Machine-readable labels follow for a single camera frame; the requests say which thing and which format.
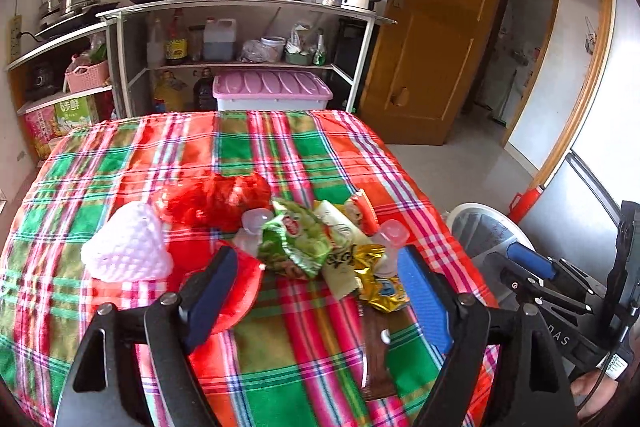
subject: pink lid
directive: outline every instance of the pink lid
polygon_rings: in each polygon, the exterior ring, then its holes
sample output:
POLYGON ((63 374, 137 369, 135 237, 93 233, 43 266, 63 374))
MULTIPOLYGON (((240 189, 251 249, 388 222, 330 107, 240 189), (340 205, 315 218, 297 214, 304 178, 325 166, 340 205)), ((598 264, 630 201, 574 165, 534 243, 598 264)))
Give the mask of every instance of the pink lid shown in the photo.
POLYGON ((234 70, 216 76, 216 98, 331 100, 333 93, 317 75, 296 70, 234 70))

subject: red fire extinguisher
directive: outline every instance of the red fire extinguisher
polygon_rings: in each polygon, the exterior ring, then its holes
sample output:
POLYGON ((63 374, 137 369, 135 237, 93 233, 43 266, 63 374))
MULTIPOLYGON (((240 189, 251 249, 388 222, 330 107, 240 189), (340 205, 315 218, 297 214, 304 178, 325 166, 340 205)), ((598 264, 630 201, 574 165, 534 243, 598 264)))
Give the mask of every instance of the red fire extinguisher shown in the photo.
POLYGON ((518 224, 542 194, 542 187, 530 188, 524 194, 519 192, 509 205, 509 219, 518 224))

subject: plaid tablecloth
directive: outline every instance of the plaid tablecloth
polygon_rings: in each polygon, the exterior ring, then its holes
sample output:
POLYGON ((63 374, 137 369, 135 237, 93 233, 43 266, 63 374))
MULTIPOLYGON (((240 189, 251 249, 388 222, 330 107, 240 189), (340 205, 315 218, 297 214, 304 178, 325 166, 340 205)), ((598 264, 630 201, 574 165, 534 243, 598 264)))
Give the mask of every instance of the plaid tablecloth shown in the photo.
MULTIPOLYGON (((0 257, 0 375, 38 423, 53 423, 65 376, 95 309, 145 306, 180 274, 207 264, 217 230, 165 226, 176 263, 169 280, 91 279, 80 248, 116 209, 148 201, 165 182, 208 172, 259 172, 274 194, 309 205, 342 203, 364 188, 381 221, 398 219, 430 265, 459 291, 494 305, 482 279, 428 198, 384 144, 344 112, 153 115, 78 130, 43 165, 0 257)), ((404 426, 422 406, 442 356, 414 323, 393 315, 387 364, 398 396, 364 402, 361 333, 353 298, 335 301, 322 280, 266 274, 252 311, 212 336, 192 363, 224 427, 404 426)), ((147 401, 165 426, 146 346, 139 346, 147 401)), ((467 423, 478 423, 491 385, 489 349, 467 423)))

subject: hand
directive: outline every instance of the hand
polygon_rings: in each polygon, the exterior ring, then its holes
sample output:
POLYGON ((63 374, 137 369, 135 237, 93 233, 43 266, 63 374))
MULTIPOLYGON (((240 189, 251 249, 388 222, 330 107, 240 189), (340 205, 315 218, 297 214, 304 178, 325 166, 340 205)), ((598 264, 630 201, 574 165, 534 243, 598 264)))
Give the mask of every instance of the hand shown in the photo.
MULTIPOLYGON (((586 396, 588 395, 593 386, 596 384, 596 380, 600 376, 600 370, 596 369, 587 373, 586 375, 582 375, 580 378, 574 380, 571 384, 571 393, 574 396, 586 396)), ((591 399, 585 404, 582 410, 578 413, 578 418, 587 418, 593 414, 596 414, 600 409, 602 409, 613 397, 616 389, 618 388, 618 383, 611 378, 605 377, 600 382, 595 393, 591 396, 591 399)))

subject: door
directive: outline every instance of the door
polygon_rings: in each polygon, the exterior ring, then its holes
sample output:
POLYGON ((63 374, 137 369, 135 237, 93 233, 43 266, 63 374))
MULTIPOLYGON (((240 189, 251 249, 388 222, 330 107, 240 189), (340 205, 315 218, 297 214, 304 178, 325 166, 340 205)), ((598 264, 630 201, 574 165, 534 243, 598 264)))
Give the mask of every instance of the door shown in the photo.
POLYGON ((390 0, 360 117, 386 143, 441 145, 484 52, 498 0, 390 0))

